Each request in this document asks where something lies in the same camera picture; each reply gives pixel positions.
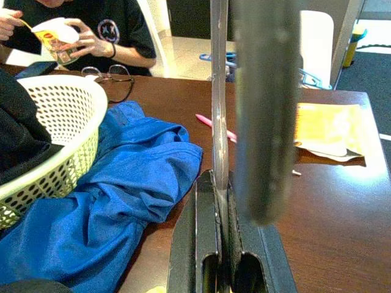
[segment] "blue jacket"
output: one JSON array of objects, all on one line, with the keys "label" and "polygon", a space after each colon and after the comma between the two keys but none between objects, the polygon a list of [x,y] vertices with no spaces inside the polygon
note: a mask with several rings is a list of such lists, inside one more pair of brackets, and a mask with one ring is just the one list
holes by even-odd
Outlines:
[{"label": "blue jacket", "polygon": [[66,198],[37,200],[0,240],[0,284],[56,280],[113,292],[150,222],[165,221],[195,180],[202,150],[184,127],[146,118],[135,102],[109,109],[97,158]]}]

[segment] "yellow bin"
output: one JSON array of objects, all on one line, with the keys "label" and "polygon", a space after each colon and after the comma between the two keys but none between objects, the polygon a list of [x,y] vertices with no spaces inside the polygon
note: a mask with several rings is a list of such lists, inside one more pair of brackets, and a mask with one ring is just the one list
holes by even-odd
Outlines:
[{"label": "yellow bin", "polygon": [[360,25],[354,26],[350,44],[348,46],[348,52],[346,53],[345,61],[343,62],[343,68],[348,68],[351,65],[354,53],[356,52],[357,42],[364,38],[367,35],[367,32],[368,30]]}]

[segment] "paper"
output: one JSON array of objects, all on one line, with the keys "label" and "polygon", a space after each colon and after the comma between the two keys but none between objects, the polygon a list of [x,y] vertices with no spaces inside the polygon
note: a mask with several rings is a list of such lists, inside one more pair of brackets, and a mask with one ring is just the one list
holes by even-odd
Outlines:
[{"label": "paper", "polygon": [[299,103],[295,145],[335,161],[364,156],[359,105]]}]

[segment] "black stand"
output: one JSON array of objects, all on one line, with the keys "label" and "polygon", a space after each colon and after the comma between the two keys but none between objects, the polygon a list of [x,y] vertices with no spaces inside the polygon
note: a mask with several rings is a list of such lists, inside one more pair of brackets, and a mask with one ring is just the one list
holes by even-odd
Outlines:
[{"label": "black stand", "polygon": [[[234,293],[297,292],[277,229],[253,226],[236,210],[235,198],[230,174],[230,246],[222,251],[211,171],[194,183],[174,229],[168,293],[217,292],[220,278],[229,278]],[[222,263],[223,253],[229,264]],[[228,272],[222,273],[224,267]]]}]

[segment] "perforated basket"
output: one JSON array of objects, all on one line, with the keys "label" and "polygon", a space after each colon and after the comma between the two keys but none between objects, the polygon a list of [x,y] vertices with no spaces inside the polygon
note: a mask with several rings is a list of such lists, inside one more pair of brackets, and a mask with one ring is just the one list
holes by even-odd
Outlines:
[{"label": "perforated basket", "polygon": [[0,186],[0,230],[12,226],[38,198],[68,195],[92,165],[98,127],[107,110],[104,90],[79,76],[19,80],[38,107],[37,118],[64,147],[24,175]]}]

